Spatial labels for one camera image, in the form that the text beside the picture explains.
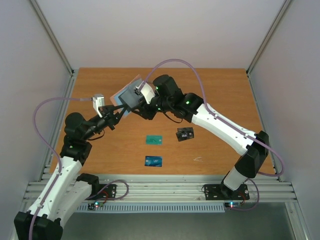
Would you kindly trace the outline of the pink leather card holder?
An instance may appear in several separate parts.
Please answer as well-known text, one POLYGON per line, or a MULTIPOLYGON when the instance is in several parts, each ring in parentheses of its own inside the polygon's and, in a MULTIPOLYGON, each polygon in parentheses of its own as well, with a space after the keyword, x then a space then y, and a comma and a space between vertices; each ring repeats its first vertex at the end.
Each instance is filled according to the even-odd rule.
POLYGON ((137 93, 136 91, 136 88, 140 86, 142 81, 141 76, 138 74, 131 82, 109 98, 114 106, 128 106, 123 114, 124 118, 127 117, 131 113, 131 109, 136 107, 144 98, 141 93, 137 93))

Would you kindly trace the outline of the green VIP credit card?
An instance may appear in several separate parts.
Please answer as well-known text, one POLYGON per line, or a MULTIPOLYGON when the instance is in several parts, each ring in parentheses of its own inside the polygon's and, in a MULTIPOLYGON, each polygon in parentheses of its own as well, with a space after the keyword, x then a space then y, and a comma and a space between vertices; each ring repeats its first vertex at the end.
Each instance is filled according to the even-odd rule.
POLYGON ((163 137, 161 135, 147 135, 145 143, 147 145, 162 145, 163 137))

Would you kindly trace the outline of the blue VIP credit card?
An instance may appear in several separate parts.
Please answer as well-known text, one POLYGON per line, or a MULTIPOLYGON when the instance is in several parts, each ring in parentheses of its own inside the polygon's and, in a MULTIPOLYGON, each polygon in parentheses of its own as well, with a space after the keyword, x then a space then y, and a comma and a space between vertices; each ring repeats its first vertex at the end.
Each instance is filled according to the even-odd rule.
POLYGON ((146 156, 144 160, 145 167, 162 167, 163 158, 161 156, 146 156))

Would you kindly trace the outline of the black VIP credit card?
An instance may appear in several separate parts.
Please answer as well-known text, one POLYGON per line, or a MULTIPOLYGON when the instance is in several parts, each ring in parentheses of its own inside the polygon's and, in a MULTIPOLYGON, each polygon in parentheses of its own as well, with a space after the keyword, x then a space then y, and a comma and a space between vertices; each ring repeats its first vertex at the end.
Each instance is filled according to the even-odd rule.
POLYGON ((186 132, 186 133, 193 133, 194 129, 192 127, 180 127, 177 129, 178 132, 186 132))

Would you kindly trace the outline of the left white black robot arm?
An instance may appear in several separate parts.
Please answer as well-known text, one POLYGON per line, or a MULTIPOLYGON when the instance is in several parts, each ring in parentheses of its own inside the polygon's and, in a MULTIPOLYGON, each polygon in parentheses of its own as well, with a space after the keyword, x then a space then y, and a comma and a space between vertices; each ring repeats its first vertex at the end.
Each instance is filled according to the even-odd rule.
POLYGON ((92 149, 91 140, 105 128, 114 130, 127 105, 97 109, 90 120, 78 112, 65 119, 65 136, 57 166, 36 201, 26 212, 18 212, 14 226, 19 240, 59 240, 69 218, 86 199, 101 193, 96 175, 78 174, 92 149))

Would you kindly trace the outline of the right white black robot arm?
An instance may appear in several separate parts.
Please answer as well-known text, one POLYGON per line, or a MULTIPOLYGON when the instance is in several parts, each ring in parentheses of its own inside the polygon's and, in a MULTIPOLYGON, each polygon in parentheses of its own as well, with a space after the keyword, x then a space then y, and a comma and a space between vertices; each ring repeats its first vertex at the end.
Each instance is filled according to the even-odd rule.
POLYGON ((197 94, 183 93, 167 74, 157 77, 153 86, 136 80, 132 88, 134 97, 138 98, 138 104, 131 109, 133 113, 152 120, 156 113, 170 112, 214 134, 239 154, 239 159, 219 186, 225 199, 234 197, 245 180, 256 177, 269 155, 267 133, 242 128, 215 111, 197 94))

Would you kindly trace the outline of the left controller board with LEDs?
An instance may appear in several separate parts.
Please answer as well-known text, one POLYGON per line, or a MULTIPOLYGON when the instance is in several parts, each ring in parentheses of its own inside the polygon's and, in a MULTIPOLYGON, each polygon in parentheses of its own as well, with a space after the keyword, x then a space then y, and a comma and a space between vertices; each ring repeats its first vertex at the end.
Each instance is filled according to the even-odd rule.
POLYGON ((96 209, 99 209, 99 208, 101 208, 103 206, 104 206, 103 202, 96 201, 96 202, 93 202, 93 203, 89 203, 87 205, 87 210, 88 211, 95 211, 96 209))

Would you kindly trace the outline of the controller board with leds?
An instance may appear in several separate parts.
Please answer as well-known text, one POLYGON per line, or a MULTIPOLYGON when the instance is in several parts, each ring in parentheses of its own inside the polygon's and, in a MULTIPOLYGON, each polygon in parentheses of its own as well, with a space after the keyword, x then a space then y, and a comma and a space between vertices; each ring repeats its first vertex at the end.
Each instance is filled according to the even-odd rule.
POLYGON ((225 202, 224 207, 228 209, 235 209, 235 208, 240 208, 243 204, 244 204, 243 201, 242 202, 230 201, 230 202, 225 202))
POLYGON ((99 209, 99 208, 101 208, 103 206, 104 206, 103 202, 96 201, 96 202, 93 202, 93 203, 89 203, 87 205, 87 210, 88 211, 95 211, 96 209, 99 209))

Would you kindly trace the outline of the right controller board with LEDs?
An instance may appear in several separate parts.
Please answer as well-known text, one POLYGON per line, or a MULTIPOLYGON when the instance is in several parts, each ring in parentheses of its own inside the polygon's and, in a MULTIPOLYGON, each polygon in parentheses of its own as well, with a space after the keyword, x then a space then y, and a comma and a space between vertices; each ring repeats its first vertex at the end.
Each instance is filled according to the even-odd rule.
POLYGON ((243 204, 244 204, 243 201, 242 202, 230 201, 230 202, 225 202, 224 207, 228 209, 235 209, 235 208, 240 208, 243 204))

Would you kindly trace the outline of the left aluminium corner post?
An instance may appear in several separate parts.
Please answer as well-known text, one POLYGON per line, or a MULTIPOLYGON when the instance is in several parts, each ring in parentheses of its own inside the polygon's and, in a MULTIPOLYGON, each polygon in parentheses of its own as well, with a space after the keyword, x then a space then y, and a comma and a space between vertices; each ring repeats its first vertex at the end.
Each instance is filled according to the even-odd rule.
POLYGON ((65 68, 67 69, 68 73, 70 76, 74 75, 74 69, 72 68, 69 60, 67 59, 67 56, 65 55, 58 39, 56 38, 46 16, 44 15, 39 3, 37 0, 28 0, 28 2, 30 3, 31 7, 33 8, 36 16, 38 17, 42 27, 44 28, 46 34, 48 35, 51 43, 53 44, 55 50, 57 51, 60 59, 62 60, 65 68))

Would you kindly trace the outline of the aluminium corner post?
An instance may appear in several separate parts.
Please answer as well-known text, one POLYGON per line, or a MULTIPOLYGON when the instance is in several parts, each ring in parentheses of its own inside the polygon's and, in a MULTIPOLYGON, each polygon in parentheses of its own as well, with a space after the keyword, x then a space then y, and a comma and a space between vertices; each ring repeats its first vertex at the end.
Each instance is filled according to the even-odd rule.
POLYGON ((288 10, 290 9, 293 0, 284 0, 277 11, 273 21, 271 22, 270 27, 268 28, 261 44, 258 47, 252 61, 250 62, 247 70, 246 75, 249 77, 255 66, 257 65, 258 61, 262 57, 264 51, 266 50, 269 42, 271 41, 272 37, 274 36, 275 32, 277 31, 279 25, 281 24, 282 20, 284 19, 285 15, 287 14, 288 10))
POLYGON ((36 16, 38 17, 42 27, 44 28, 46 34, 48 35, 51 43, 53 44, 55 50, 57 51, 60 59, 62 60, 65 68, 67 69, 68 73, 70 76, 74 75, 74 69, 72 68, 69 60, 67 59, 67 56, 65 55, 58 39, 56 38, 46 16, 44 15, 39 3, 37 0, 28 0, 28 2, 30 3, 31 7, 33 8, 36 16))

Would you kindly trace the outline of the aluminium rail base frame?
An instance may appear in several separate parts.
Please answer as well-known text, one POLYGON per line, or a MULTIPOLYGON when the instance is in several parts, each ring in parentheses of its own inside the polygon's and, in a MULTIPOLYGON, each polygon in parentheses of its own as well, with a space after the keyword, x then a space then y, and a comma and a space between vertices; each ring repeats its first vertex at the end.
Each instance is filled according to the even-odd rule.
MULTIPOLYGON (((156 175, 156 174, 99 174, 100 183, 105 185, 114 180, 128 184, 128 195, 124 203, 195 203, 204 202, 202 187, 219 184, 222 175, 156 175)), ((296 202, 297 197, 290 182, 276 177, 257 176, 246 182, 249 191, 248 203, 296 202)))

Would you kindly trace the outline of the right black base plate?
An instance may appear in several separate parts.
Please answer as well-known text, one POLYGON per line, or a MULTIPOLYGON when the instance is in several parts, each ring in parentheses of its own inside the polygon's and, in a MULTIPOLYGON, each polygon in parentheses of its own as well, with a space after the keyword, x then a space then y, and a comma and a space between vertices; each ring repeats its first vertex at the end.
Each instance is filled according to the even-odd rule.
POLYGON ((232 191, 227 187, 222 189, 220 184, 204 184, 201 188, 207 201, 213 200, 249 200, 249 190, 246 184, 241 184, 240 187, 232 191))

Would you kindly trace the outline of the right aluminium corner post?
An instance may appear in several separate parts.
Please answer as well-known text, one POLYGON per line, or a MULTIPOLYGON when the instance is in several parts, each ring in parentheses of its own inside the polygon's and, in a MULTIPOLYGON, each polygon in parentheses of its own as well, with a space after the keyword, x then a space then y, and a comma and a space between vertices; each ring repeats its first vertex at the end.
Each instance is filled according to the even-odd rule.
POLYGON ((287 14, 288 10, 290 9, 293 0, 284 0, 277 11, 273 21, 271 22, 270 27, 268 28, 261 44, 258 47, 252 61, 250 62, 247 70, 246 75, 249 77, 255 66, 257 65, 258 61, 262 57, 264 51, 266 50, 269 42, 271 41, 272 37, 274 36, 275 32, 277 31, 279 25, 281 24, 282 20, 284 19, 285 15, 287 14))

